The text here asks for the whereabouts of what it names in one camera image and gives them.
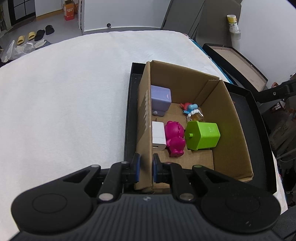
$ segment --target glass pane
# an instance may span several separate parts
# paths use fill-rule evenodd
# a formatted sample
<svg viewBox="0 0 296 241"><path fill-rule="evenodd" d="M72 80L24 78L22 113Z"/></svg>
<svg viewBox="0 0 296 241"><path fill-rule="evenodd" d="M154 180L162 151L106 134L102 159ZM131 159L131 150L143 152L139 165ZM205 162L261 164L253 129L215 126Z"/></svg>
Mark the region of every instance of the glass pane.
<svg viewBox="0 0 296 241"><path fill-rule="evenodd" d="M15 19L18 20L19 18L25 16L25 4L21 4L15 7Z"/></svg>
<svg viewBox="0 0 296 241"><path fill-rule="evenodd" d="M26 5L26 14L30 14L35 12L35 2L34 0L29 0L27 2L25 2Z"/></svg>
<svg viewBox="0 0 296 241"><path fill-rule="evenodd" d="M23 2L24 2L24 0L13 0L13 6L19 5Z"/></svg>

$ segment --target wooden baseboard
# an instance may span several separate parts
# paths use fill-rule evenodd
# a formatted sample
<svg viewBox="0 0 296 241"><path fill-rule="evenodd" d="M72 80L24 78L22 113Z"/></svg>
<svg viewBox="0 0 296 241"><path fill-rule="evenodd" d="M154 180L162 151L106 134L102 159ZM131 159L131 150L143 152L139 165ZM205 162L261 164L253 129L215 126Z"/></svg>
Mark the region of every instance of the wooden baseboard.
<svg viewBox="0 0 296 241"><path fill-rule="evenodd" d="M36 17L36 20L38 21L38 20L45 19L45 18L54 16L54 15L59 15L61 13L63 13L63 9L60 9L60 10L57 10L57 11L54 11L54 12L49 12L49 13L40 15L40 16Z"/></svg>

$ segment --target pink hippo toy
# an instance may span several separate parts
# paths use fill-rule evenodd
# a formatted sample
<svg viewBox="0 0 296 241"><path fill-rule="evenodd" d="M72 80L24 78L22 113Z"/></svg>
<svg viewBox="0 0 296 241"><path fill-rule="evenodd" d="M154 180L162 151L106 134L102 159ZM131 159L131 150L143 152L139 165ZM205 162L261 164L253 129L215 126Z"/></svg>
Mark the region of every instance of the pink hippo toy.
<svg viewBox="0 0 296 241"><path fill-rule="evenodd" d="M176 121L169 120L165 125L165 139L170 157L179 157L184 154L186 145L183 126Z"/></svg>

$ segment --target white blanket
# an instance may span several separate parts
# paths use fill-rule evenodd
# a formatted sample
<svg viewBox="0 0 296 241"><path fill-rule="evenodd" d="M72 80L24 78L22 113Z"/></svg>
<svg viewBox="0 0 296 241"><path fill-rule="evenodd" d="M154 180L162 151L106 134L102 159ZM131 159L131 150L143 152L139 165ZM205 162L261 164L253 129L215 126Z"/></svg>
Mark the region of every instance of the white blanket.
<svg viewBox="0 0 296 241"><path fill-rule="evenodd" d="M85 35L0 68L0 240L18 231L10 206L21 192L123 160L131 64L151 60L225 80L199 48L172 31Z"/></svg>

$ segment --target yellow slipper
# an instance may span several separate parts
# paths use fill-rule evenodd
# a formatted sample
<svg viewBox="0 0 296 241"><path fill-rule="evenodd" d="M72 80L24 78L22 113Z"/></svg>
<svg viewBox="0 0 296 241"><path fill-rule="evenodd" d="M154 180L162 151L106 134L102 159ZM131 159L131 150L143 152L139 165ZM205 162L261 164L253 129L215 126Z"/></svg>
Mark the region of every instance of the yellow slipper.
<svg viewBox="0 0 296 241"><path fill-rule="evenodd" d="M30 32L28 35L28 40L32 40L33 38L35 38L36 33L35 32Z"/></svg>
<svg viewBox="0 0 296 241"><path fill-rule="evenodd" d="M17 45L22 44L25 41L25 36L19 36L18 40L17 40Z"/></svg>

